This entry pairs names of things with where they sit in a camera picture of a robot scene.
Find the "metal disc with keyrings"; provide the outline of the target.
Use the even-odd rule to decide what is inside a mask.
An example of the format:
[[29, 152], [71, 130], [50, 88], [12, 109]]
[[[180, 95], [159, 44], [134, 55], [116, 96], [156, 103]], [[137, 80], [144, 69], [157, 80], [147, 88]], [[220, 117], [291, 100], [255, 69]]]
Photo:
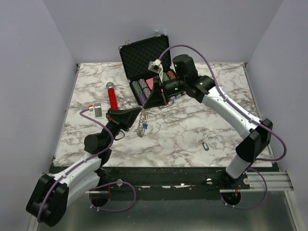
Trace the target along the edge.
[[136, 128], [136, 134], [138, 137], [142, 138], [145, 134], [146, 129], [143, 128], [143, 124], [146, 123], [147, 124], [147, 120], [148, 120], [148, 111], [147, 111], [147, 115], [146, 117], [144, 117], [142, 114], [140, 114], [140, 118], [138, 121], [138, 125]]

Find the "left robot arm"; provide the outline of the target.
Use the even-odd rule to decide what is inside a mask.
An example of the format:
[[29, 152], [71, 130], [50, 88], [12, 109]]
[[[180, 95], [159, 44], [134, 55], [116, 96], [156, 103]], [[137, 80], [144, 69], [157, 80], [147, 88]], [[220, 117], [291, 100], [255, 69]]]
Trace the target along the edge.
[[84, 139], [85, 155], [65, 170], [51, 176], [42, 175], [36, 183], [26, 211], [36, 217], [37, 222], [55, 226], [64, 216], [67, 207], [86, 191], [102, 190], [107, 183], [104, 175], [97, 171], [109, 160], [111, 146], [120, 132], [129, 131], [141, 112], [140, 107], [116, 110], [108, 109], [106, 125], [79, 114], [102, 127], [101, 132], [87, 135]]

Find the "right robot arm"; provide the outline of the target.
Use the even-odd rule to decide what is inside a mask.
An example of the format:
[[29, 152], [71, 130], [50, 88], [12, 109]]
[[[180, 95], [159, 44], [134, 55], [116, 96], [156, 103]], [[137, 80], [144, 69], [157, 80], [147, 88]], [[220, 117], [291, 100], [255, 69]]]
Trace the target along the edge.
[[235, 148], [236, 155], [221, 177], [222, 185], [228, 189], [239, 183], [239, 177], [257, 160], [257, 157], [269, 145], [273, 123], [269, 119], [261, 120], [244, 110], [216, 86], [212, 77], [200, 75], [192, 57], [187, 54], [173, 59], [176, 77], [163, 81], [163, 66], [160, 60], [150, 61], [148, 70], [157, 73], [154, 88], [166, 97], [177, 90], [208, 106], [226, 120], [243, 139]]

